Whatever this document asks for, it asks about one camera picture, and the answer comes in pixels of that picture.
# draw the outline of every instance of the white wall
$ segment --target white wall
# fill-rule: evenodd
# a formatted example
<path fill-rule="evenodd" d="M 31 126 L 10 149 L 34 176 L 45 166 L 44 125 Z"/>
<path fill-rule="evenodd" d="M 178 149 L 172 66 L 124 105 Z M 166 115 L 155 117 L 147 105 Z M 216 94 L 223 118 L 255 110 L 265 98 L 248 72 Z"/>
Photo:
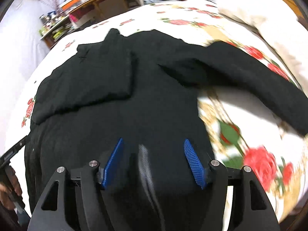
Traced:
<path fill-rule="evenodd" d="M 38 30 L 42 27 L 39 17 L 51 11 L 37 0 L 15 0 L 0 22 L 0 155 L 11 110 L 26 81 L 49 52 Z"/>

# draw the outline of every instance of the metal screw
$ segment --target metal screw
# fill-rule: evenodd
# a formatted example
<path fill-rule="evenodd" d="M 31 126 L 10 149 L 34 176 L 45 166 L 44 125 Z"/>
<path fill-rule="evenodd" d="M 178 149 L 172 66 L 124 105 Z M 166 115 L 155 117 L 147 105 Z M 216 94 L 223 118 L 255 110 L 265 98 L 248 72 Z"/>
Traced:
<path fill-rule="evenodd" d="M 245 167 L 244 167 L 244 170 L 245 170 L 246 172 L 248 172 L 248 173 L 251 172 L 251 168 L 250 168 L 249 166 L 245 166 Z"/>
<path fill-rule="evenodd" d="M 64 167 L 58 167 L 58 168 L 57 168 L 57 172 L 58 172 L 58 173 L 62 173 L 64 170 L 65 170 Z"/>
<path fill-rule="evenodd" d="M 97 165 L 97 161 L 93 160 L 89 162 L 90 167 L 95 167 Z"/>
<path fill-rule="evenodd" d="M 219 161 L 217 161 L 217 160 L 212 160 L 212 161 L 211 161 L 211 164 L 212 164 L 213 166 L 218 166 L 218 165 L 219 165 Z"/>

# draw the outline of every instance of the shelf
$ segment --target shelf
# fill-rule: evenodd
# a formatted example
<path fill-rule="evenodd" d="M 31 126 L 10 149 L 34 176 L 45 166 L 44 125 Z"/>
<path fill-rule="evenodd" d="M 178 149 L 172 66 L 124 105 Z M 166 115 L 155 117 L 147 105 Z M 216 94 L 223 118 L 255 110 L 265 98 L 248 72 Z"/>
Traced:
<path fill-rule="evenodd" d="M 68 18 L 68 15 L 63 17 L 59 22 L 57 22 L 55 25 L 53 25 L 42 37 L 40 40 L 44 39 L 50 32 L 52 32 L 59 24 L 61 24 L 63 21 L 65 21 Z"/>
<path fill-rule="evenodd" d="M 59 34 L 55 39 L 54 42 L 57 42 L 61 36 L 63 36 L 65 33 L 67 33 L 67 30 L 63 31 L 61 34 Z"/>
<path fill-rule="evenodd" d="M 62 39 L 63 37 L 65 37 L 65 36 L 66 36 L 66 34 L 60 35 L 59 38 L 56 40 L 56 42 L 50 47 L 50 49 L 52 49 L 52 48 L 58 43 L 58 41 L 59 41 L 60 39 Z"/>
<path fill-rule="evenodd" d="M 67 35 L 70 34 L 70 33 L 73 33 L 75 30 L 79 29 L 79 27 L 76 27 L 76 28 L 72 28 L 70 29 L 68 32 L 67 32 Z"/>

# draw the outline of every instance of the white pillow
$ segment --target white pillow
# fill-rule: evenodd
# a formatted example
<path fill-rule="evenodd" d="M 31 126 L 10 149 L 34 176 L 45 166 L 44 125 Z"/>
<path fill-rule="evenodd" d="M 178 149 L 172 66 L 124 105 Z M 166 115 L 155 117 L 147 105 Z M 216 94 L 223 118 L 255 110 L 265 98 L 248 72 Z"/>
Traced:
<path fill-rule="evenodd" d="M 270 18 L 297 20 L 283 0 L 217 0 L 217 6 L 220 13 L 256 28 Z"/>
<path fill-rule="evenodd" d="M 258 30 L 308 96 L 308 31 L 298 21 L 275 19 L 260 24 Z"/>
<path fill-rule="evenodd" d="M 308 31 L 283 0 L 217 0 L 220 13 L 256 27 L 308 96 Z"/>

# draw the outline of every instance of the green leaf print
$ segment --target green leaf print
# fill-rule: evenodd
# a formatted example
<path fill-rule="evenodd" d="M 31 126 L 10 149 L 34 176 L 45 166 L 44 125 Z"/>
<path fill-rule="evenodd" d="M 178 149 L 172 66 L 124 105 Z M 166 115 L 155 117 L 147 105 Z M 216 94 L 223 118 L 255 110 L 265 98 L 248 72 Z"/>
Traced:
<path fill-rule="evenodd" d="M 276 180 L 276 182 L 277 182 L 277 184 L 278 184 L 276 189 L 281 188 L 282 193 L 284 194 L 284 192 L 285 192 L 285 186 L 284 186 L 284 184 L 283 184 L 282 178 L 281 178 L 281 177 L 278 177 L 277 180 Z"/>
<path fill-rule="evenodd" d="M 283 157 L 281 157 L 281 160 L 282 160 L 283 166 L 285 167 L 285 159 Z"/>
<path fill-rule="evenodd" d="M 272 61 L 272 64 L 274 64 L 275 66 L 277 66 L 277 67 L 279 67 L 280 68 L 280 66 L 278 65 L 278 63 L 277 62 L 275 62 L 274 60 L 272 60 L 271 59 L 271 61 Z"/>
<path fill-rule="evenodd" d="M 279 167 L 280 172 L 283 173 L 284 167 L 283 166 L 278 166 L 278 167 Z"/>
<path fill-rule="evenodd" d="M 243 166 L 243 157 L 231 157 L 230 159 L 223 161 L 223 163 L 226 167 L 241 169 Z"/>
<path fill-rule="evenodd" d="M 219 121 L 220 125 L 220 142 L 225 147 L 237 145 L 240 138 L 240 128 L 232 123 Z"/>

